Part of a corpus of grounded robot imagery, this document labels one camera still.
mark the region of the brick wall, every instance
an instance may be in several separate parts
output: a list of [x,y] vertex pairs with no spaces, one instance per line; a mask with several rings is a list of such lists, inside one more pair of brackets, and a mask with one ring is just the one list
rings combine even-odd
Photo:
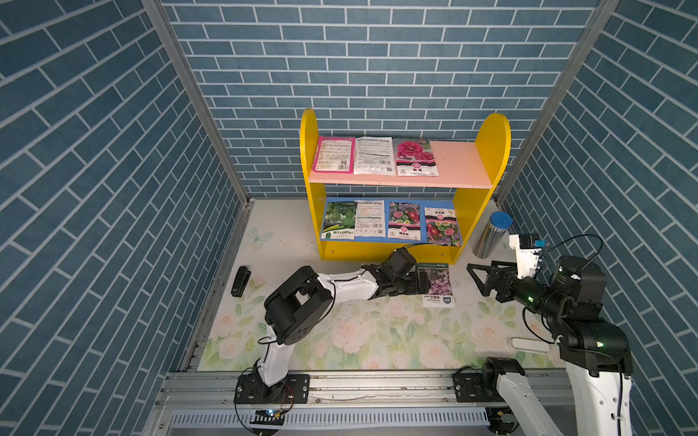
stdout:
[[0,435],[139,432],[239,202],[138,0],[0,1],[0,59]]
[[513,159],[597,0],[186,3],[194,0],[164,1],[247,190],[294,197],[305,189],[306,107],[325,135],[435,140],[473,140],[500,112],[512,124]]
[[518,231],[606,241],[638,435],[698,430],[697,23],[693,0],[621,0],[505,204]]

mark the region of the metal cylinder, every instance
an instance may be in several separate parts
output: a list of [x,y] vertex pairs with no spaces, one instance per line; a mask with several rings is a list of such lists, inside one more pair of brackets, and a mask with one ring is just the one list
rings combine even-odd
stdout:
[[480,259],[489,257],[497,245],[502,235],[512,225],[512,217],[504,212],[495,212],[489,217],[489,222],[485,226],[480,239],[473,247],[473,254]]

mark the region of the tabletop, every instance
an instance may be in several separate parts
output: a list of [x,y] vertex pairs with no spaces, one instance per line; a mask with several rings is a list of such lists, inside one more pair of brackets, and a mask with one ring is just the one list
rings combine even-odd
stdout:
[[[524,368],[563,367],[557,347],[547,354],[511,350],[510,338],[535,339],[521,321],[523,306],[483,297],[466,271],[467,263],[515,259],[507,238],[486,260],[472,254],[471,246],[495,210],[488,205],[458,264],[450,267],[455,307],[423,308],[419,295],[342,303],[295,345],[290,369],[480,368],[487,356],[514,357]],[[256,201],[229,283],[241,265],[251,270],[251,278],[242,298],[223,295],[199,371],[243,370],[264,356],[267,347],[257,344],[267,328],[264,300],[299,267],[310,265],[321,273],[360,268],[355,262],[320,260],[306,200]],[[527,320],[532,330],[550,339],[539,317],[528,313]]]

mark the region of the robotic arm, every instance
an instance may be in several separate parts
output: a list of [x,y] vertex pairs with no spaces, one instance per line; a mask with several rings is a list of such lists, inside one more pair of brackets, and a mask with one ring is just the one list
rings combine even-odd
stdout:
[[[500,303],[515,300],[524,311],[547,321],[570,377],[579,436],[630,436],[630,346],[623,331],[599,317],[606,276],[599,267],[575,256],[562,256],[550,285],[534,279],[544,241],[537,234],[511,235],[517,261],[468,265],[484,296],[496,290]],[[475,270],[486,271],[484,283]],[[527,435],[560,435],[538,403],[525,371],[514,359],[488,358],[482,374],[485,389],[510,406]]]
[[[496,290],[497,301],[518,301],[524,310],[540,314],[548,322],[570,376],[579,436],[630,436],[632,359],[623,331],[599,317],[605,275],[591,261],[562,256],[551,284],[545,285],[535,279],[545,242],[536,234],[512,235],[510,246],[517,252],[516,262],[468,265],[480,292],[489,296]],[[299,375],[288,377],[288,363],[294,344],[307,336],[334,304],[427,290],[429,279],[417,271],[408,247],[395,250],[382,264],[363,265],[351,273],[322,274],[309,266],[298,269],[265,301],[269,337],[265,344],[269,347],[253,372],[240,376],[236,399],[271,404],[292,383],[300,383],[298,388],[307,391],[307,376],[305,380],[299,380],[303,377]],[[484,282],[476,270],[487,272]],[[525,374],[514,359],[490,357],[482,369],[482,390],[489,391],[490,398],[503,398],[527,435],[561,435]]]
[[253,369],[263,396],[277,398],[288,374],[294,344],[305,338],[335,304],[427,290],[429,279],[417,272],[416,266],[415,258],[402,247],[382,264],[364,265],[351,273],[321,274],[309,266],[298,269],[264,303],[269,348]]

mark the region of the mounting plate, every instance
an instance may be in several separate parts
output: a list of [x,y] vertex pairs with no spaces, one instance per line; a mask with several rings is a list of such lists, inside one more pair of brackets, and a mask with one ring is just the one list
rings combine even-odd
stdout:
[[310,375],[289,374],[284,382],[268,387],[262,382],[256,370],[251,374],[242,375],[237,379],[235,388],[236,404],[279,404],[283,398],[283,390],[290,388],[293,392],[294,404],[307,404]]
[[504,402],[496,392],[485,394],[482,375],[478,373],[453,374],[453,389],[458,403]]

